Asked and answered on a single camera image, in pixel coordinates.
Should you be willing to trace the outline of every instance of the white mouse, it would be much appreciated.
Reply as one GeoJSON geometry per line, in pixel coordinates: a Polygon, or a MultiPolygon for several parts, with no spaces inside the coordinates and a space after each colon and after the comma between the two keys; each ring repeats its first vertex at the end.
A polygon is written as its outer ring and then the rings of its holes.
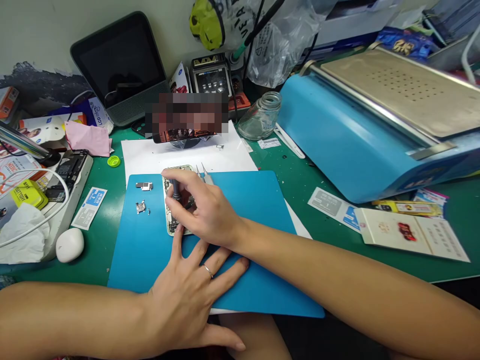
{"type": "Polygon", "coordinates": [[[79,228],[68,229],[58,237],[55,250],[59,262],[71,262],[78,258],[84,250],[84,235],[79,228]]]}

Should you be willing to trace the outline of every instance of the green workbench mat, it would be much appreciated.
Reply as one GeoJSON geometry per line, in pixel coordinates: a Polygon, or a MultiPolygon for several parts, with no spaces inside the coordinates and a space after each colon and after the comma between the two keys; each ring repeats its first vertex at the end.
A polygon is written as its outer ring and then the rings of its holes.
{"type": "MultiPolygon", "coordinates": [[[[18,281],[107,284],[126,191],[125,162],[121,141],[137,140],[141,137],[129,128],[116,128],[111,138],[113,139],[112,147],[115,150],[113,155],[121,159],[121,164],[112,168],[108,166],[106,157],[95,157],[78,205],[80,207],[91,187],[108,190],[91,223],[90,230],[82,230],[85,238],[83,254],[67,264],[54,259],[41,264],[26,264],[18,267],[9,273],[18,281]]],[[[272,170],[276,173],[283,196],[313,239],[376,259],[429,282],[480,275],[480,242],[477,241],[476,226],[477,215],[480,214],[480,177],[460,179],[430,187],[432,190],[450,196],[446,207],[447,219],[472,261],[472,263],[464,263],[365,245],[360,234],[307,204],[316,187],[344,199],[308,158],[298,158],[283,143],[281,146],[268,149],[260,149],[254,141],[249,141],[249,144],[254,150],[250,156],[255,164],[261,171],[272,170]]]]}

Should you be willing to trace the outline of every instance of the screwdriver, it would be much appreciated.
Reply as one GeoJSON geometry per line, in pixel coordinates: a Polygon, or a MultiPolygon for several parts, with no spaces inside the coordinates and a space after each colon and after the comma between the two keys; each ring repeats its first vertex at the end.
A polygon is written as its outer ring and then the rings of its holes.
{"type": "Polygon", "coordinates": [[[198,175],[198,177],[200,178],[200,180],[202,180],[203,182],[205,182],[204,178],[202,177],[202,175],[200,175],[200,171],[199,171],[199,166],[197,165],[196,166],[196,174],[198,175]]]}
{"type": "Polygon", "coordinates": [[[205,182],[205,184],[213,185],[214,181],[212,180],[212,175],[209,175],[207,169],[205,169],[203,162],[201,163],[201,166],[203,167],[203,181],[205,182]]]}
{"type": "Polygon", "coordinates": [[[171,183],[173,184],[173,196],[178,202],[182,202],[182,196],[180,195],[180,185],[179,182],[175,179],[172,179],[171,183]]]}

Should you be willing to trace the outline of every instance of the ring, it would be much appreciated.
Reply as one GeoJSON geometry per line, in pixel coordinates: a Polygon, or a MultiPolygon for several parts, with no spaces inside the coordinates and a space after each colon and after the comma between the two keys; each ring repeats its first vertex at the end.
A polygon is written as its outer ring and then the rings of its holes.
{"type": "Polygon", "coordinates": [[[207,265],[203,264],[203,267],[208,271],[208,273],[210,274],[210,277],[213,279],[213,278],[214,278],[214,275],[212,274],[212,272],[210,271],[210,269],[207,267],[207,265]]]}

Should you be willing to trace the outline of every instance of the blue laminating machine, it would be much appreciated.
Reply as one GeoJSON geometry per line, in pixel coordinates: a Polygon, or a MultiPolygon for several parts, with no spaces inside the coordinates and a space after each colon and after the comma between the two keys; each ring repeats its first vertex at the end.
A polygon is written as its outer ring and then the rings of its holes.
{"type": "Polygon", "coordinates": [[[400,55],[307,63],[281,94],[278,123],[353,203],[480,169],[480,91],[400,55]]]}

